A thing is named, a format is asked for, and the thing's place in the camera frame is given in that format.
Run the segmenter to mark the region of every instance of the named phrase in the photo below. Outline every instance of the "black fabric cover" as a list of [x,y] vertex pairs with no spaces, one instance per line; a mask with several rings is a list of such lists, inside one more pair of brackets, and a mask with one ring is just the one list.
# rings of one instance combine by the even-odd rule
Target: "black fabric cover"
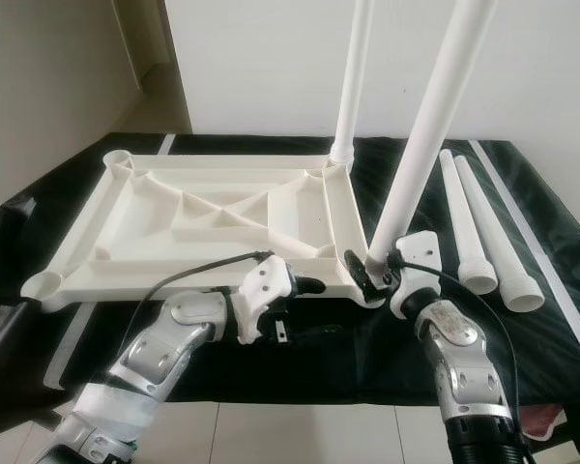
[[[49,262],[101,176],[102,156],[118,148],[153,154],[162,140],[163,135],[157,134],[110,134],[0,208],[0,304],[13,304],[21,284]],[[326,154],[331,143],[330,138],[320,137],[179,135],[170,153],[304,156]],[[356,139],[351,177],[368,242],[405,143],[384,137]],[[445,146],[455,155],[469,157],[515,249],[546,297],[543,308],[526,314],[506,310],[498,292],[485,298],[502,317],[513,340],[521,403],[580,403],[580,345],[537,262],[468,142],[448,141]],[[580,225],[510,143],[490,141],[482,142],[482,146],[580,311]],[[444,271],[455,276],[459,262],[438,165],[411,228],[438,233]],[[483,326],[488,354],[508,388],[507,349],[493,321],[446,282],[443,293],[456,299]],[[5,345],[11,347],[5,349],[13,357],[14,368],[5,368],[0,379],[0,428],[25,421],[35,409],[73,396],[96,372],[107,368],[134,307],[134,303],[98,306],[63,375],[61,383],[66,391],[45,388],[41,379],[73,317],[73,309],[36,313],[26,333],[19,333],[16,340],[7,340],[9,344]],[[186,375],[169,399],[436,404],[432,369],[410,325],[395,319],[386,307],[370,310],[345,300],[313,299],[294,301],[289,311],[290,328],[296,335],[292,344],[209,343],[195,352]],[[143,327],[152,317],[153,311],[145,312],[137,325]]]

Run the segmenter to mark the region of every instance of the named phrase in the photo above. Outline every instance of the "black cloth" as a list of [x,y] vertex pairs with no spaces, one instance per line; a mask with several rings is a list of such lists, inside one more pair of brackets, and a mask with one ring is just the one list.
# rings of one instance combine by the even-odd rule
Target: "black cloth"
[[[47,265],[103,173],[102,156],[119,148],[154,154],[162,141],[161,134],[112,133],[0,208],[0,305],[14,305],[21,284]],[[179,135],[170,154],[305,156],[326,154],[331,143],[330,138],[321,137]],[[351,178],[368,242],[405,143],[384,137],[355,141]],[[506,310],[498,292],[485,298],[502,317],[513,340],[521,403],[580,403],[580,345],[537,262],[468,142],[447,141],[445,146],[455,155],[469,157],[516,251],[546,297],[541,309],[525,314]],[[510,143],[489,141],[482,146],[580,311],[580,225]],[[411,226],[412,231],[423,229],[438,233],[444,271],[455,276],[459,262],[438,163]],[[507,347],[493,321],[446,282],[443,293],[483,326],[488,355],[508,388]],[[35,410],[72,397],[96,372],[106,369],[134,307],[129,302],[98,305],[61,379],[65,391],[43,387],[42,378],[74,308],[54,314],[31,308],[34,313],[25,328],[8,340],[10,358],[3,361],[0,375],[0,428],[30,419]],[[136,326],[143,327],[153,314],[144,311]],[[194,353],[169,399],[436,404],[432,369],[412,328],[395,319],[386,307],[364,309],[345,300],[310,299],[292,302],[289,314],[290,329],[296,334],[292,344],[206,344]]]

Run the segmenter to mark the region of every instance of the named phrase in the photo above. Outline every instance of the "white cylindrical leg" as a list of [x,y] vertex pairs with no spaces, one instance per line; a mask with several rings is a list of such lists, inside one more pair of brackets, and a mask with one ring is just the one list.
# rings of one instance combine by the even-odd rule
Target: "white cylindrical leg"
[[439,159],[445,181],[455,245],[460,258],[457,276],[473,293],[477,295],[490,293],[499,282],[494,268],[485,259],[479,234],[453,163],[451,150],[443,150]]
[[355,147],[352,142],[359,114],[373,10],[374,0],[356,0],[337,129],[329,154],[330,160],[335,164],[346,164],[349,167],[355,158]]
[[365,267],[374,281],[386,270],[392,244],[408,231],[438,150],[487,31],[497,0],[457,0],[434,71],[395,173]]
[[465,157],[455,157],[455,166],[473,218],[501,281],[500,290],[505,306],[515,312],[533,311],[541,307],[544,302],[541,289],[537,281],[526,273],[470,164]]

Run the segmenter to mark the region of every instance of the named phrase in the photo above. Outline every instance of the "white pipe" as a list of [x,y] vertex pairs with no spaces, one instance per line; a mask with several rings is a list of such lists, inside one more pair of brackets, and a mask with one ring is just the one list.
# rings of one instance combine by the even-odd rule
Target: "white pipe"
[[460,258],[457,276],[473,293],[485,295],[494,290],[499,281],[494,273],[494,268],[485,259],[471,209],[466,201],[466,195],[464,195],[460,178],[453,163],[451,150],[443,150],[439,159],[445,181],[457,255]]
[[346,164],[349,169],[355,159],[353,138],[359,114],[373,11],[374,0],[356,0],[346,59],[346,73],[337,116],[337,129],[329,154],[332,162]]
[[408,231],[477,61],[496,4],[497,0],[457,0],[455,4],[415,125],[367,252],[365,267],[374,282],[381,279],[386,270],[392,244]]
[[501,281],[499,288],[505,306],[515,312],[533,311],[541,307],[544,302],[541,289],[537,281],[526,273],[466,157],[455,157],[455,166],[473,218]]

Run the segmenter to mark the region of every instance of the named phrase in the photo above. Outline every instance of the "black cable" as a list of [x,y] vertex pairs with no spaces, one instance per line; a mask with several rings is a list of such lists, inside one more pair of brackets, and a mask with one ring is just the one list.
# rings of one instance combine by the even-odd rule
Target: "black cable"
[[133,325],[133,321],[135,321],[137,314],[142,309],[142,306],[144,306],[146,303],[148,303],[153,298],[153,296],[162,287],[164,287],[168,283],[171,283],[175,280],[179,280],[181,278],[185,278],[188,276],[193,276],[194,274],[204,273],[205,271],[210,271],[211,269],[219,268],[221,266],[227,266],[228,264],[234,264],[234,263],[238,263],[240,261],[245,261],[247,259],[255,259],[258,262],[262,262],[273,254],[274,253],[272,251],[253,251],[251,253],[240,254],[238,256],[233,256],[231,258],[220,259],[219,261],[214,261],[213,263],[204,264],[202,266],[198,266],[197,268],[192,268],[192,269],[187,269],[186,271],[181,271],[175,275],[171,275],[170,277],[165,278],[164,280],[161,280],[160,282],[156,283],[148,291],[148,293],[144,296],[144,298],[142,298],[142,300],[139,302],[139,304],[135,308],[135,311],[133,312],[133,316],[131,317],[129,324],[127,325],[127,329],[125,330],[125,335],[123,336],[123,339],[120,343],[120,346],[118,347],[117,356],[120,356],[121,353],[123,352],[125,342],[127,341],[127,338],[129,338],[129,335],[131,332],[131,327]]
[[[512,407],[513,424],[515,426],[516,432],[521,435],[522,434],[522,426],[520,424],[520,396],[519,396],[519,383],[518,383],[518,363],[517,363],[517,359],[515,358],[515,350],[513,349],[513,343],[511,342],[511,337],[509,336],[509,332],[508,332],[507,328],[505,327],[505,325],[503,324],[503,321],[501,320],[499,315],[496,313],[496,311],[494,309],[492,309],[492,307],[488,303],[486,303],[482,297],[474,294],[471,290],[466,288],[466,286],[464,286],[464,284],[462,282],[460,282],[457,278],[452,277],[449,274],[446,274],[442,271],[437,271],[437,270],[432,269],[432,268],[428,268],[427,266],[422,266],[421,264],[407,263],[406,261],[402,261],[401,259],[394,258],[392,260],[392,264],[394,264],[395,267],[412,268],[412,269],[416,269],[418,271],[423,271],[425,273],[433,274],[435,276],[439,276],[445,280],[448,280],[449,282],[453,283],[457,288],[462,290],[462,292],[464,292],[466,295],[475,299],[476,302],[478,302],[484,309],[487,310],[487,312],[489,314],[492,315],[494,320],[498,323],[498,326],[499,326],[501,332],[503,333],[503,335],[505,336],[505,339],[507,341],[507,348],[508,348],[509,356],[510,356],[509,361],[511,363],[511,372],[512,372],[511,373],[511,386],[513,389],[513,407]],[[533,458],[533,454],[531,453],[531,450],[529,449],[529,447],[524,447],[524,448],[525,448],[524,454],[525,454],[525,457],[527,458],[527,461],[529,462],[529,464],[536,464],[535,459]]]

